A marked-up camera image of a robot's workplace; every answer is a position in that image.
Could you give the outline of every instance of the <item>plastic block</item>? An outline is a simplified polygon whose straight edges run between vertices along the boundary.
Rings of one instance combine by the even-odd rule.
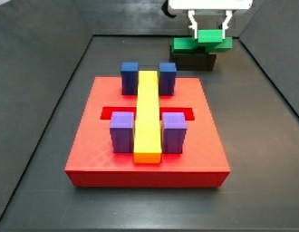
[[[208,53],[171,53],[169,61],[176,64],[179,71],[212,71],[216,54]]]
[[[122,95],[136,95],[138,64],[122,63],[121,76],[122,76]]]
[[[140,71],[136,100],[134,163],[160,163],[161,154],[159,77],[155,71]]]
[[[197,40],[195,40],[192,37],[175,38],[172,45],[172,53],[193,53],[193,50],[197,47]]]
[[[175,63],[160,63],[159,93],[160,96],[172,96],[175,94]]]
[[[232,37],[227,37],[217,46],[208,48],[208,53],[223,53],[232,49]]]
[[[199,44],[221,43],[223,42],[223,30],[199,30]]]
[[[183,154],[163,154],[159,164],[134,164],[132,153],[113,153],[110,121],[98,117],[105,106],[136,107],[134,96],[125,97],[118,91],[121,84],[121,77],[97,77],[94,80],[65,166],[72,184],[122,188],[221,186],[229,166],[200,80],[176,78],[175,96],[160,98],[163,109],[191,108],[195,121],[187,121]]]
[[[163,114],[163,153],[183,153],[188,125],[183,112]]]
[[[110,118],[113,153],[132,153],[134,143],[134,114],[114,112]]]

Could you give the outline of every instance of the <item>yellow bar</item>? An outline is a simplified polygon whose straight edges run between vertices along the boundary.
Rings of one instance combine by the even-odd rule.
[[[134,163],[163,161],[159,76],[140,71],[136,99]]]

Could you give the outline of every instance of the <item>blue block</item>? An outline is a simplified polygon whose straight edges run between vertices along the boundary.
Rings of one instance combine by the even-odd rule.
[[[133,153],[134,114],[114,112],[110,117],[110,139],[114,153]]]
[[[175,63],[160,63],[160,96],[172,96],[175,94]]]
[[[183,112],[163,114],[163,153],[183,153],[188,125]]]
[[[137,63],[122,63],[121,76],[122,76],[122,95],[136,95],[137,94],[138,64]]]

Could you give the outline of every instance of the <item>red block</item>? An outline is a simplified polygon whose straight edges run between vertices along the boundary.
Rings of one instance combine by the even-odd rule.
[[[133,154],[112,152],[110,121],[101,120],[104,107],[136,107],[136,96],[122,96],[121,85],[120,77],[97,77],[94,80],[65,167],[73,185],[149,188],[221,186],[229,166],[200,80],[177,78],[175,96],[160,98],[161,108],[191,108],[195,117],[195,120],[187,121],[183,154],[163,154],[161,164],[134,164]]]

